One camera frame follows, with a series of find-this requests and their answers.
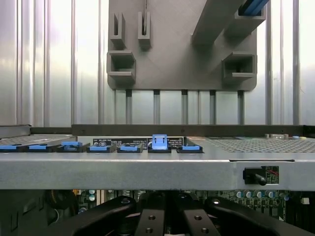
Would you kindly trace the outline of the black intrusion switch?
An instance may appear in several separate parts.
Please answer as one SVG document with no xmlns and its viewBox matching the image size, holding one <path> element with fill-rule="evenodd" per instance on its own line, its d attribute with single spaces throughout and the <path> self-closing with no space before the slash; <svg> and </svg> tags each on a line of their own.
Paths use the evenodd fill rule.
<svg viewBox="0 0 315 236">
<path fill-rule="evenodd" d="M 247 185 L 258 184 L 265 186 L 267 184 L 265 167 L 245 168 L 243 170 L 243 180 Z"/>
</svg>

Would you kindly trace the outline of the blue card retention clip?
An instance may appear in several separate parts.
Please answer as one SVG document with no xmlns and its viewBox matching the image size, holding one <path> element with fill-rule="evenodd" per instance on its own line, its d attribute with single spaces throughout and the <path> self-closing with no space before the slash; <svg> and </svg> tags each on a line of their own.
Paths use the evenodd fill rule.
<svg viewBox="0 0 315 236">
<path fill-rule="evenodd" d="M 199 145 L 192 145 L 192 146 L 178 146 L 177 147 L 178 153 L 203 153 L 203 147 Z"/>
<path fill-rule="evenodd" d="M 61 142 L 61 145 L 57 147 L 57 152 L 81 152 L 82 147 L 81 142 L 66 141 Z"/>
<path fill-rule="evenodd" d="M 117 149 L 116 145 L 108 146 L 89 146 L 87 147 L 87 152 L 89 153 L 112 153 Z"/>
<path fill-rule="evenodd" d="M 22 149 L 21 145 L 0 145 L 0 152 L 20 152 Z"/>
<path fill-rule="evenodd" d="M 27 152 L 55 152 L 57 145 L 38 144 L 27 147 Z"/>
<path fill-rule="evenodd" d="M 168 146 L 166 134 L 154 134 L 151 145 L 148 146 L 149 153 L 171 153 L 171 147 Z"/>
<path fill-rule="evenodd" d="M 127 145 L 121 145 L 117 149 L 117 153 L 141 153 L 143 151 L 143 145 L 139 144 L 136 146 L 127 146 Z"/>
</svg>

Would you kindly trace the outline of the hard disk in blue caddy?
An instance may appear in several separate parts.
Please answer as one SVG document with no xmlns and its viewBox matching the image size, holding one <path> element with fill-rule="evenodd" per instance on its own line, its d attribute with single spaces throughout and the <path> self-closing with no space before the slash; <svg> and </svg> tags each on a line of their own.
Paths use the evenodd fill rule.
<svg viewBox="0 0 315 236">
<path fill-rule="evenodd" d="M 238 10 L 240 16 L 261 16 L 269 0 L 246 0 Z"/>
</svg>

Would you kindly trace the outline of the green motherboard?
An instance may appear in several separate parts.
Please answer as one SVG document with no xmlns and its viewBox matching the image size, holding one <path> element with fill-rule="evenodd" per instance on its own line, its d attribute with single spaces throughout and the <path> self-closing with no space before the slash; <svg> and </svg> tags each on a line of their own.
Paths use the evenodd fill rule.
<svg viewBox="0 0 315 236">
<path fill-rule="evenodd" d="M 287 191 L 144 191 L 137 198 L 136 212 L 141 211 L 149 194 L 160 192 L 165 195 L 164 236 L 189 236 L 180 229 L 182 218 L 176 211 L 173 196 L 187 193 L 194 200 L 204 203 L 209 197 L 221 197 L 279 219 L 288 224 L 311 232 L 315 236 L 315 195 L 311 193 L 289 193 Z"/>
</svg>

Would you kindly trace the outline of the grey plastic parts rack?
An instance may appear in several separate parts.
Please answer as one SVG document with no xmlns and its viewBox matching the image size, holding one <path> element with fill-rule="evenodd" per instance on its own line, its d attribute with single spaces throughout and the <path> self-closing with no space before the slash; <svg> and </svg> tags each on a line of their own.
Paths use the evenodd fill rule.
<svg viewBox="0 0 315 236">
<path fill-rule="evenodd" d="M 112 89 L 249 91 L 257 84 L 257 33 L 246 0 L 109 0 Z"/>
</svg>

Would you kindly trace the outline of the black open PC case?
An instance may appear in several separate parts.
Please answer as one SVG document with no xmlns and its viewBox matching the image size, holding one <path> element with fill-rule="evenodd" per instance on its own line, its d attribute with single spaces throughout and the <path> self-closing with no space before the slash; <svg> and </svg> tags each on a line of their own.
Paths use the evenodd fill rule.
<svg viewBox="0 0 315 236">
<path fill-rule="evenodd" d="M 166 134 L 171 153 L 149 153 Z M 83 144 L 81 152 L 27 152 L 30 145 Z M 117 153 L 142 144 L 141 153 Z M 49 236 L 49 227 L 117 196 L 144 191 L 287 191 L 315 195 L 315 126 L 0 125 L 0 236 Z M 89 146 L 116 145 L 112 153 Z M 199 145 L 203 153 L 178 153 Z M 267 184 L 245 184 L 245 168 L 266 169 Z"/>
</svg>

